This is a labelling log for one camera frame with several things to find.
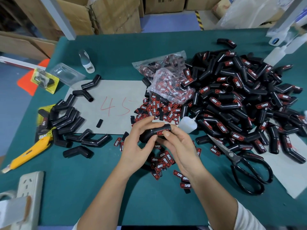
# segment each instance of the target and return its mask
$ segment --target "hand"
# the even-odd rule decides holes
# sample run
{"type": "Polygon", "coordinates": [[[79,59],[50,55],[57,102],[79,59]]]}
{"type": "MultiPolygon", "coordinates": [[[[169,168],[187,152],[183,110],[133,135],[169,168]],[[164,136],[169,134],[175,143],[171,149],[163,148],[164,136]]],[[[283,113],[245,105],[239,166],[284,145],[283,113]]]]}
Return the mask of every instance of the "hand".
{"type": "Polygon", "coordinates": [[[119,160],[118,166],[122,167],[123,171],[129,176],[144,165],[158,137],[157,135],[153,135],[148,140],[145,147],[141,149],[138,146],[140,135],[147,129],[163,127],[164,125],[164,122],[153,123],[152,120],[154,120],[154,116],[147,117],[136,122],[133,125],[129,136],[127,136],[125,139],[124,149],[122,151],[122,156],[119,160]]]}
{"type": "Polygon", "coordinates": [[[163,135],[167,140],[158,138],[157,142],[171,151],[180,171],[189,178],[195,170],[204,166],[197,155],[190,136],[176,125],[171,124],[171,127],[171,132],[163,131],[163,135]]]}

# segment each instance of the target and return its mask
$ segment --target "yellow utility knife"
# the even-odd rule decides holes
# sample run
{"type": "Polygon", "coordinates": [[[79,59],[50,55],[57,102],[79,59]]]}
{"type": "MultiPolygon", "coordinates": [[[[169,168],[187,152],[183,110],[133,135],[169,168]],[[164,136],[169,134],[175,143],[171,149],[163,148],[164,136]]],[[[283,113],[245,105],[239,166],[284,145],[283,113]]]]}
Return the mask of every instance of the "yellow utility knife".
{"type": "Polygon", "coordinates": [[[36,155],[40,154],[42,151],[44,151],[46,148],[50,146],[51,141],[52,141],[52,136],[45,136],[44,138],[41,138],[30,149],[25,151],[19,157],[13,159],[12,162],[2,170],[2,173],[5,174],[10,170],[16,169],[17,167],[26,163],[36,155]]]}

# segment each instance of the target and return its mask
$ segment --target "forearm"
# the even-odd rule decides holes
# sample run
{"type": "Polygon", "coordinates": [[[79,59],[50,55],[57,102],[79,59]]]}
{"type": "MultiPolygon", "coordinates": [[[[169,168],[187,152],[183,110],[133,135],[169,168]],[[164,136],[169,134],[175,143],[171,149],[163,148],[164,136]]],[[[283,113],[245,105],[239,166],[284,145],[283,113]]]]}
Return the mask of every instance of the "forearm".
{"type": "Polygon", "coordinates": [[[116,229],[122,197],[129,179],[116,166],[100,191],[80,218],[77,230],[116,229]]]}
{"type": "Polygon", "coordinates": [[[233,230],[238,212],[238,202],[221,184],[200,166],[189,177],[214,230],[233,230]]]}

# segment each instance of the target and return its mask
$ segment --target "red handwritten number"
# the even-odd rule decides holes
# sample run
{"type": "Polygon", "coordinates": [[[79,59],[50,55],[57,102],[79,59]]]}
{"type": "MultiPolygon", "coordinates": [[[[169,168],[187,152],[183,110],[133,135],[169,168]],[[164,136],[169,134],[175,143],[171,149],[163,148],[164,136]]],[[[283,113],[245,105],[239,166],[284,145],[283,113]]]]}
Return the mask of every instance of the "red handwritten number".
{"type": "Polygon", "coordinates": [[[124,107],[124,102],[125,102],[125,100],[126,100],[126,97],[125,97],[125,99],[124,99],[123,102],[122,102],[122,107],[125,108],[125,109],[127,109],[128,112],[126,112],[126,113],[124,113],[124,114],[122,114],[122,115],[128,114],[128,113],[130,112],[130,110],[129,110],[128,108],[124,107]]]}
{"type": "Polygon", "coordinates": [[[100,110],[107,110],[107,109],[109,109],[108,116],[110,116],[110,109],[111,109],[112,107],[115,107],[115,106],[111,106],[112,101],[113,101],[113,98],[111,98],[109,107],[108,107],[108,108],[105,108],[105,109],[102,109],[102,107],[103,107],[104,103],[106,102],[107,98],[108,98],[108,97],[106,97],[106,99],[104,100],[103,104],[101,105],[100,110]]]}

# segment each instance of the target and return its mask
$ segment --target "scissors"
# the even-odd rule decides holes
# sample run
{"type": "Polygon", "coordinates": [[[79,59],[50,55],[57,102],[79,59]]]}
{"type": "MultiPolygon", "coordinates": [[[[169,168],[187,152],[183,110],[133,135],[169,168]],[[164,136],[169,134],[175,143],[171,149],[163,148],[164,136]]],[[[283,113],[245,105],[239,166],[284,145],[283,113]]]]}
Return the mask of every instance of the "scissors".
{"type": "Polygon", "coordinates": [[[231,150],[229,150],[228,148],[226,148],[223,144],[221,144],[219,141],[217,141],[216,139],[214,139],[212,136],[208,135],[210,137],[210,139],[213,141],[213,143],[219,147],[219,149],[221,149],[221,151],[227,156],[227,158],[232,162],[231,170],[232,170],[232,174],[237,182],[237,184],[239,185],[239,187],[245,191],[248,194],[251,195],[260,195],[264,192],[264,185],[263,184],[269,184],[273,181],[273,171],[271,169],[271,167],[269,166],[268,163],[266,163],[264,161],[264,159],[261,156],[252,154],[252,153],[247,153],[247,152],[242,152],[239,155],[236,155],[235,153],[233,153],[231,150]],[[260,175],[255,171],[255,169],[251,166],[251,164],[248,161],[252,161],[255,163],[259,163],[262,164],[264,167],[266,167],[266,169],[268,170],[269,173],[269,178],[267,181],[264,181],[260,175]],[[247,172],[244,169],[242,169],[238,164],[242,163],[245,166],[247,166],[251,172],[247,172]],[[248,190],[246,189],[242,183],[240,182],[238,175],[237,175],[237,171],[239,171],[240,173],[244,174],[245,176],[247,176],[249,179],[253,180],[254,182],[256,182],[258,184],[258,189],[254,189],[254,190],[248,190]]]}

